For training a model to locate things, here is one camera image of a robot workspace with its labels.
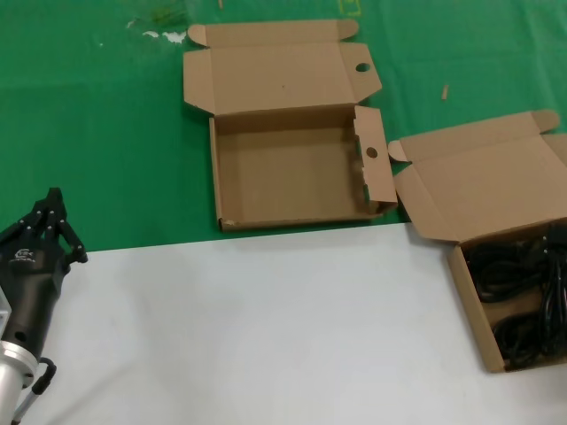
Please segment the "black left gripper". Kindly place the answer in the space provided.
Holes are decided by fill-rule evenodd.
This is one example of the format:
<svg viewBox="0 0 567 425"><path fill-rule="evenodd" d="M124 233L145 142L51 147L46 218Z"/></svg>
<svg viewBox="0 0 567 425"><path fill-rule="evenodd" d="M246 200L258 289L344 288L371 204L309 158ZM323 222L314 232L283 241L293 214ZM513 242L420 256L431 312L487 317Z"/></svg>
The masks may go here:
<svg viewBox="0 0 567 425"><path fill-rule="evenodd" d="M25 237L40 240L14 242ZM60 237L69 248L66 253L57 244ZM31 212L2 231L1 244L1 289L12 309L2 339L39 359L69 271L65 263L88 262L82 241L67 221L61 189L49 189Z"/></svg>

